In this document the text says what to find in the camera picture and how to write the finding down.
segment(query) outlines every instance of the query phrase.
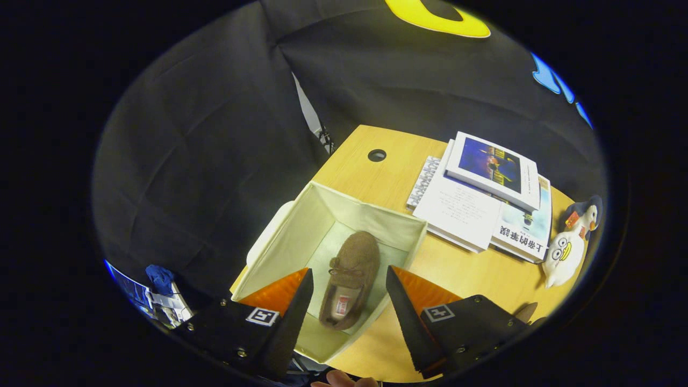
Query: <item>stack of books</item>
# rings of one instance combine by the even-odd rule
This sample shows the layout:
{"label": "stack of books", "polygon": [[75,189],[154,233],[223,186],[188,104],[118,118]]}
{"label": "stack of books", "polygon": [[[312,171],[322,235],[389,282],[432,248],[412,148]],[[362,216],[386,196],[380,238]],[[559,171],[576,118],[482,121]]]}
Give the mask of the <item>stack of books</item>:
{"label": "stack of books", "polygon": [[552,226],[550,182],[534,161],[458,132],[441,159],[428,157],[407,208],[428,231],[469,251],[492,244],[544,261]]}

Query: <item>human hand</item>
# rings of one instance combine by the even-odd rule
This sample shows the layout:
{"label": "human hand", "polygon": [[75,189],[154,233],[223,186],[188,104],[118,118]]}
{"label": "human hand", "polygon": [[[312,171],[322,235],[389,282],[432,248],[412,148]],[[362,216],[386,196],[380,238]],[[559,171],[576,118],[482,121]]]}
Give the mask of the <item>human hand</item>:
{"label": "human hand", "polygon": [[378,382],[371,377],[353,381],[349,375],[340,370],[331,370],[325,376],[330,384],[314,381],[311,387],[378,387]]}

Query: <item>yellow logo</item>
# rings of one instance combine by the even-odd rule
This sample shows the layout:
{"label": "yellow logo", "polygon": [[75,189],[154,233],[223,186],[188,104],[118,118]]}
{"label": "yellow logo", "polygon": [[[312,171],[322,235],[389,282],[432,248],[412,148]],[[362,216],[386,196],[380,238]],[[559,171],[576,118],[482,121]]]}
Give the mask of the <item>yellow logo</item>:
{"label": "yellow logo", "polygon": [[561,254],[561,258],[559,259],[559,261],[561,262],[561,261],[565,260],[566,257],[568,257],[568,254],[570,252],[571,252],[571,242],[567,243],[566,247],[563,248],[563,253]]}
{"label": "yellow logo", "polygon": [[463,21],[449,20],[439,17],[420,2],[420,0],[385,0],[389,9],[403,21],[426,28],[428,30],[446,32],[467,38],[486,38],[490,36],[490,29],[474,16],[458,10]]}

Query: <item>blue logo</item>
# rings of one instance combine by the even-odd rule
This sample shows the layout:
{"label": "blue logo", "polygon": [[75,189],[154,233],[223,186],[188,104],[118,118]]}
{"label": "blue logo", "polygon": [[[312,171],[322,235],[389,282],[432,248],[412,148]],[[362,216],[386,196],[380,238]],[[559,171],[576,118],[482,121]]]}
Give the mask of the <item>blue logo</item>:
{"label": "blue logo", "polygon": [[[530,54],[533,56],[533,59],[535,60],[535,67],[537,68],[537,70],[533,72],[533,78],[535,78],[535,80],[540,85],[547,87],[550,91],[552,91],[555,94],[561,94],[563,92],[563,96],[566,98],[566,101],[569,103],[573,103],[573,100],[576,97],[573,95],[573,92],[571,91],[571,89],[568,88],[564,81],[562,81],[561,78],[559,78],[557,73],[552,71],[552,69],[549,66],[547,66],[547,64],[544,63],[542,59],[538,58],[537,55],[533,53]],[[590,129],[592,129],[590,119],[588,118],[588,115],[585,113],[585,110],[583,109],[583,106],[580,102],[576,102],[576,109],[578,110],[578,114],[580,114],[581,117],[583,117],[583,119],[588,123],[588,126],[590,126]]]}

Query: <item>penguin plush toy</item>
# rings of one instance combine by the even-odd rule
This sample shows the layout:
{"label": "penguin plush toy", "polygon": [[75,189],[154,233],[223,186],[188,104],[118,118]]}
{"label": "penguin plush toy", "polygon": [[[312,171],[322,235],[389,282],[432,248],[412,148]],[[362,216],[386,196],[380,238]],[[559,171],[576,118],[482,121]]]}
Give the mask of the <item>penguin plush toy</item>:
{"label": "penguin plush toy", "polygon": [[542,268],[545,272],[545,287],[566,283],[576,273],[583,261],[585,241],[590,232],[597,229],[601,220],[602,199],[595,195],[587,202],[570,205],[562,216],[563,231],[552,239]]}
{"label": "penguin plush toy", "polygon": [[561,217],[560,230],[571,231],[579,225],[585,228],[585,240],[590,239],[590,232],[597,229],[602,219],[602,198],[594,195],[587,202],[573,203],[568,206]]}

